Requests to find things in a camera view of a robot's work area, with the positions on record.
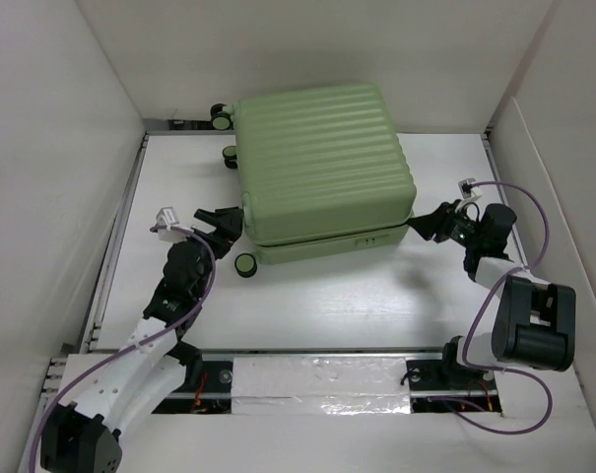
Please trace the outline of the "green hard-shell suitcase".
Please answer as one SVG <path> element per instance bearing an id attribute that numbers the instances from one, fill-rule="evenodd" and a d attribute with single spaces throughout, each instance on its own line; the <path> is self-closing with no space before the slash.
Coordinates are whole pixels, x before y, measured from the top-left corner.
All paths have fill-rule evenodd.
<path id="1" fill-rule="evenodd" d="M 243 278 L 282 264 L 397 245 L 417 187 L 383 94 L 374 83 L 216 103 L 210 124 L 232 130 L 245 234 Z"/>

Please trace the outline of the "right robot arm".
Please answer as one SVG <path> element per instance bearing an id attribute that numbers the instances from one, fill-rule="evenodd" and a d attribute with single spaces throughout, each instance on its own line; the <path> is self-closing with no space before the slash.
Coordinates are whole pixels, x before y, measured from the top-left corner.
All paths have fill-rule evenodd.
<path id="1" fill-rule="evenodd" d="M 505 248 L 516 220 L 509 207 L 497 203 L 473 220 L 455 201 L 409 221 L 425 240 L 463 246 L 465 272 L 489 290 L 469 333 L 453 338 L 453 354 L 437 363 L 437 375 L 449 387 L 464 384 L 473 370 L 524 366 L 564 372 L 573 362 L 575 290 L 536 278 L 509 259 Z"/>

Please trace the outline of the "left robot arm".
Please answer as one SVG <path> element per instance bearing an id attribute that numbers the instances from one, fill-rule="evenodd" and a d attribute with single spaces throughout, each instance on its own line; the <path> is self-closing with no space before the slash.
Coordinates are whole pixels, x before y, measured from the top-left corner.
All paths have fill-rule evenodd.
<path id="1" fill-rule="evenodd" d="M 122 348 L 62 388 L 43 414 L 28 469 L 114 472 L 130 435 L 177 388 L 201 381 L 202 356 L 182 338 L 199 315 L 216 263 L 240 238 L 238 207 L 199 209 L 205 233 L 183 227 L 173 208 L 160 210 L 151 230 L 170 242 L 163 276 Z"/>

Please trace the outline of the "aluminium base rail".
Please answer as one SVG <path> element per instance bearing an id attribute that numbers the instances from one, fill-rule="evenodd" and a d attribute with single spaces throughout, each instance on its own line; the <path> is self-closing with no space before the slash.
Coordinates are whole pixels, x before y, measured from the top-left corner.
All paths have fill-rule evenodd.
<path id="1" fill-rule="evenodd" d="M 552 392 L 538 372 L 509 368 L 477 371 L 441 352 L 362 354 L 204 353 L 194 384 L 169 394 L 154 412 L 236 415 L 399 415 L 490 412 L 516 408 L 534 417 Z"/>

